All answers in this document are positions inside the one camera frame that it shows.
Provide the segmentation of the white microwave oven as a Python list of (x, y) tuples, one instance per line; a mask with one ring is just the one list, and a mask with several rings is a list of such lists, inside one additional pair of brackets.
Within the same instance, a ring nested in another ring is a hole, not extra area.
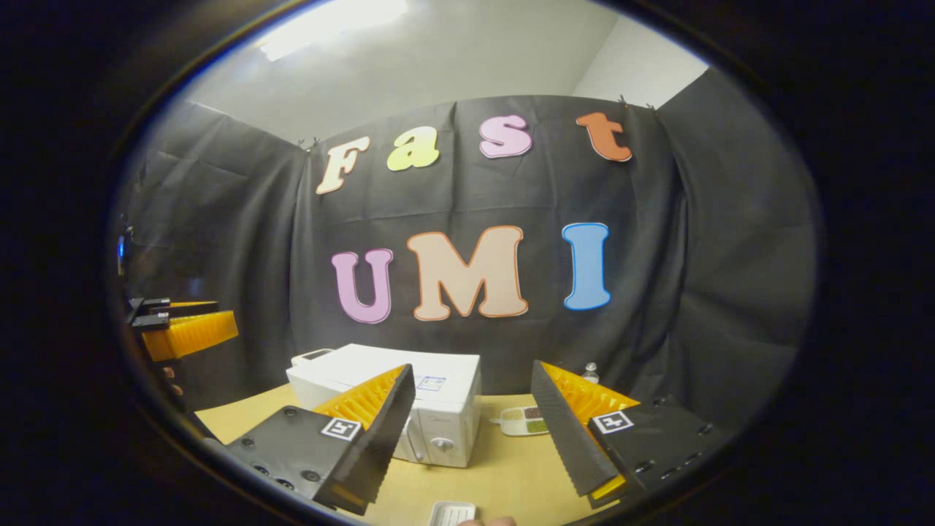
[(405, 364), (412, 366), (415, 400), (394, 456), (421, 464), (467, 467), (481, 417), (478, 355), (351, 343), (299, 367), (288, 367), (285, 373), (300, 406), (313, 410), (351, 387)]

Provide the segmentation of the black backdrop cloth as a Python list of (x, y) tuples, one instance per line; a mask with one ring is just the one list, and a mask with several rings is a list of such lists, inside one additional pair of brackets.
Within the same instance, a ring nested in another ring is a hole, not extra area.
[(240, 334), (180, 361), (193, 411), (348, 343), (535, 360), (727, 429), (771, 399), (814, 305), (809, 174), (710, 70), (660, 110), (564, 96), (420, 107), (305, 150), (180, 103), (128, 167), (135, 297), (219, 302)]

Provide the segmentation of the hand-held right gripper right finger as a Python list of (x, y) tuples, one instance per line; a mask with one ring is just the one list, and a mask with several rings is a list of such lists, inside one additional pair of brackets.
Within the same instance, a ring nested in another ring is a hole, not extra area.
[(594, 508), (669, 489), (728, 442), (664, 397), (638, 402), (540, 360), (530, 388), (576, 493)]

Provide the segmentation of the small white tray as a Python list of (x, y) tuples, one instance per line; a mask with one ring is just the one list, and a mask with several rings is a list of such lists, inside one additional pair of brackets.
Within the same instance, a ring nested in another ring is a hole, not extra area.
[(477, 506), (458, 500), (439, 500), (432, 506), (427, 526), (459, 526), (476, 519)]

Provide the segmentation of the white divided seasoning dish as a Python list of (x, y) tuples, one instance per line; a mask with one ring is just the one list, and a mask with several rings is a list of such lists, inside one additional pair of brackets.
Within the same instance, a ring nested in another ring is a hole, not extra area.
[(505, 436), (525, 437), (548, 434), (549, 430), (537, 406), (507, 408), (491, 423), (500, 426)]

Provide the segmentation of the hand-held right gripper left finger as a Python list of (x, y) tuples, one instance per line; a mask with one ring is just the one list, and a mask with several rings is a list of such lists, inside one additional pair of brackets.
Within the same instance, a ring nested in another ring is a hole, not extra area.
[(376, 502), (415, 393), (412, 366), (401, 364), (313, 410), (285, 405), (226, 450), (304, 499), (364, 515)]

